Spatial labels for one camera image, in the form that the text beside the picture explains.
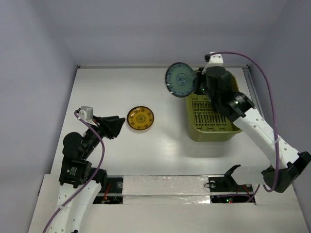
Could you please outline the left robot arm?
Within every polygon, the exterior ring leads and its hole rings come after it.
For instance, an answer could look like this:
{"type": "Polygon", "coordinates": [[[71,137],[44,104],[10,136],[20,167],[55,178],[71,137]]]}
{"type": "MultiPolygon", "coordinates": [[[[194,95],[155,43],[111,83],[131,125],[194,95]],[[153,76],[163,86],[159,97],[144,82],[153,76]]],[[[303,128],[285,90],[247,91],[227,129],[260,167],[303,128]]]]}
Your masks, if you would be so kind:
{"type": "Polygon", "coordinates": [[[101,169],[103,139],[116,138],[125,118],[74,115],[87,131],[83,135],[71,132],[63,139],[57,208],[44,227],[45,233],[79,233],[96,196],[110,189],[107,172],[101,169]]]}

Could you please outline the blue patterned plate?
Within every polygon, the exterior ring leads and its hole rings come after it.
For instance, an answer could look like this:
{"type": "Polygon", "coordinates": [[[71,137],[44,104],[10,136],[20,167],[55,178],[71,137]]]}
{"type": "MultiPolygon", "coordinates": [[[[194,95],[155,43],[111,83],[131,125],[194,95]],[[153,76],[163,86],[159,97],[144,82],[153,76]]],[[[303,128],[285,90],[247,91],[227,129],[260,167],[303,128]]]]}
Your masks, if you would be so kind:
{"type": "Polygon", "coordinates": [[[166,71],[165,85],[175,97],[185,98],[195,90],[196,73],[185,63],[174,63],[166,71]]]}

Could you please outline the yellow patterned plate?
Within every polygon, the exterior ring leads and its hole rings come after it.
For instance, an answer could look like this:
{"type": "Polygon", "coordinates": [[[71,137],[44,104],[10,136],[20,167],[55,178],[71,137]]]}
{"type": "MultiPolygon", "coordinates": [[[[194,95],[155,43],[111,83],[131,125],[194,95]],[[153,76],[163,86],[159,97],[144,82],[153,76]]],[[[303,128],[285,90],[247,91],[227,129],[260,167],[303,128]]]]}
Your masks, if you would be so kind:
{"type": "Polygon", "coordinates": [[[129,129],[135,133],[144,133],[150,130],[154,121],[155,115],[153,111],[146,106],[133,107],[126,117],[129,129]]]}

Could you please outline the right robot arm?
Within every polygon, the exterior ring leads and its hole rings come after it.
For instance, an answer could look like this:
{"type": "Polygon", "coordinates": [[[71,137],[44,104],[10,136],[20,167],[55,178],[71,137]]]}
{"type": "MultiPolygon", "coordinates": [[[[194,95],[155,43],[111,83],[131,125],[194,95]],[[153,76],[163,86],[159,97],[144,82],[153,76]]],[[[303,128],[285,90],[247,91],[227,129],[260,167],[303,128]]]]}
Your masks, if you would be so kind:
{"type": "Polygon", "coordinates": [[[265,185],[283,193],[311,162],[307,151],[299,152],[283,140],[265,121],[255,104],[242,92],[235,91],[233,75],[215,66],[197,71],[196,94],[204,94],[213,109],[241,129],[270,161],[261,172],[265,185]]]}

